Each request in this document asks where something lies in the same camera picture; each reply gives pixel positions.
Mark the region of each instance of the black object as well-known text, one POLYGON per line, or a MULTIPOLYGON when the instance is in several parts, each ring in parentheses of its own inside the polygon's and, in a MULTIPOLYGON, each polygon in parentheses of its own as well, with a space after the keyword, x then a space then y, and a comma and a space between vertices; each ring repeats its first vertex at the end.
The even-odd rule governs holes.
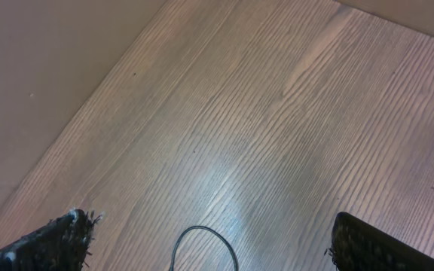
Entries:
POLYGON ((101 218, 93 219, 93 212, 89 216, 80 209, 71 210, 0 249, 0 270, 81 270, 90 254, 93 227, 101 218))
POLYGON ((169 271, 173 271, 173 266, 175 264, 175 255, 177 254, 177 248, 179 247, 179 244, 182 241, 182 238, 185 236, 185 234, 187 234, 191 230, 206 230, 206 231, 212 233, 213 235, 217 236, 221 241, 223 241, 223 243, 225 244, 225 246, 227 247, 227 249, 231 253, 232 261, 234 262, 234 270, 235 271, 239 271, 239 263, 237 261, 237 256, 236 256, 236 254, 234 252, 234 249, 232 248, 232 245, 229 244, 229 242, 227 242, 227 240, 222 235, 220 235, 216 231, 212 230, 211 228, 205 227, 205 226, 192 226, 192 227, 188 227, 187 230, 184 230, 184 232, 177 239, 177 242, 175 243, 175 246, 173 247, 172 261, 170 262, 170 269, 169 269, 169 271))
POLYGON ((329 254, 339 271, 434 271, 433 258, 345 212, 336 216, 329 254))

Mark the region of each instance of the beige wall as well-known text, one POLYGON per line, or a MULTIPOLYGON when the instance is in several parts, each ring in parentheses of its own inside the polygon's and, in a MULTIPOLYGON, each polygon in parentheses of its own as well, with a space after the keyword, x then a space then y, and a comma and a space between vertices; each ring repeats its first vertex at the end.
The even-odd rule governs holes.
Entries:
POLYGON ((0 207, 164 0, 0 0, 0 207))

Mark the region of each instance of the curved cable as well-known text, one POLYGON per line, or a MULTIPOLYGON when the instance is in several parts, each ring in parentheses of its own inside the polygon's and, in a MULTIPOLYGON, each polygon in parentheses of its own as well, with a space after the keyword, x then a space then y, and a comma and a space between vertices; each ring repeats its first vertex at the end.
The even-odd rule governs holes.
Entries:
POLYGON ((175 264, 175 256, 177 254, 177 248, 180 245, 180 241, 182 241, 182 238, 185 236, 185 234, 187 234, 191 230, 206 230, 208 232, 211 232, 213 235, 217 236, 221 241, 223 241, 223 243, 225 244, 225 246, 227 247, 227 249, 231 253, 232 261, 234 262, 234 270, 235 271, 239 271, 239 263, 237 262, 237 256, 236 256, 236 254, 234 252, 234 249, 232 248, 231 244, 229 244, 229 242, 227 242, 227 240, 224 237, 222 237, 222 235, 220 235, 216 231, 212 230, 211 228, 205 227, 205 226, 192 226, 192 227, 188 227, 187 230, 184 230, 184 232, 177 239, 177 242, 175 243, 175 246, 173 247, 172 262, 170 263, 170 269, 169 269, 169 271, 173 271, 173 266, 175 264))

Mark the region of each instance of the black cable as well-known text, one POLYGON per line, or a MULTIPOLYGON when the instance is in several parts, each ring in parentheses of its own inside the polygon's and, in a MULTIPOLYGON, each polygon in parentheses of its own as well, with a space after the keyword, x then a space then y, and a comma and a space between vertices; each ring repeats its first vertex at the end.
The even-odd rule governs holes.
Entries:
POLYGON ((175 264, 175 256, 177 254, 177 248, 180 245, 180 241, 182 241, 182 238, 184 237, 184 235, 187 234, 191 230, 206 230, 206 231, 209 231, 213 235, 217 236, 221 241, 223 241, 223 243, 225 244, 225 246, 227 246, 229 252, 231 253, 232 261, 234 262, 234 270, 235 271, 239 271, 239 263, 237 262, 237 256, 236 256, 236 254, 234 252, 234 249, 232 248, 231 244, 229 244, 229 242, 227 242, 227 240, 224 237, 222 237, 222 235, 220 235, 216 231, 212 230, 211 228, 205 227, 205 226, 192 226, 192 227, 187 228, 187 230, 184 230, 184 232, 177 239, 177 242, 175 243, 175 246, 173 247, 172 262, 170 263, 170 269, 169 269, 169 271, 173 271, 173 265, 175 264))

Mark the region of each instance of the wooden table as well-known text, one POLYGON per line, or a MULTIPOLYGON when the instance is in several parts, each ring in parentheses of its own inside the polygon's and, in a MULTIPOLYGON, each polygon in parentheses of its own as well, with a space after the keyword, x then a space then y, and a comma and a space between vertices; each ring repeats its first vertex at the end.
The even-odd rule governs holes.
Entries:
MULTIPOLYGON (((334 270, 348 211, 434 257, 434 38, 329 0, 169 0, 0 210, 0 247, 105 211, 92 270, 207 225, 241 270, 334 270)), ((231 269, 208 233, 178 270, 231 269)))

